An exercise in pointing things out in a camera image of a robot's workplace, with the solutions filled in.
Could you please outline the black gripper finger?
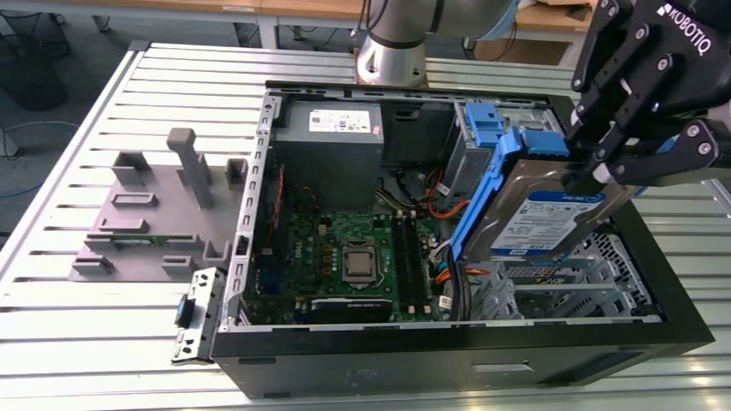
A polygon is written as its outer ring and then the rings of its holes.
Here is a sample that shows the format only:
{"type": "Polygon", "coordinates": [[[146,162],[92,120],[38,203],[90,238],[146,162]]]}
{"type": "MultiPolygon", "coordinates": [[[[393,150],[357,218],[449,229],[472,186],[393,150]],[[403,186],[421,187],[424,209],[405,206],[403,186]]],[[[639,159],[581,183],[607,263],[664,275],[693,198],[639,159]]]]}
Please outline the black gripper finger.
{"type": "Polygon", "coordinates": [[[661,187],[723,175],[723,121],[699,109],[667,111],[655,98],[580,98],[568,141],[580,159],[563,179],[572,194],[611,182],[661,187]]]}
{"type": "Polygon", "coordinates": [[[572,89],[568,146],[587,163],[677,163],[681,126],[657,119],[684,57],[681,1],[601,1],[593,11],[572,89]]]}

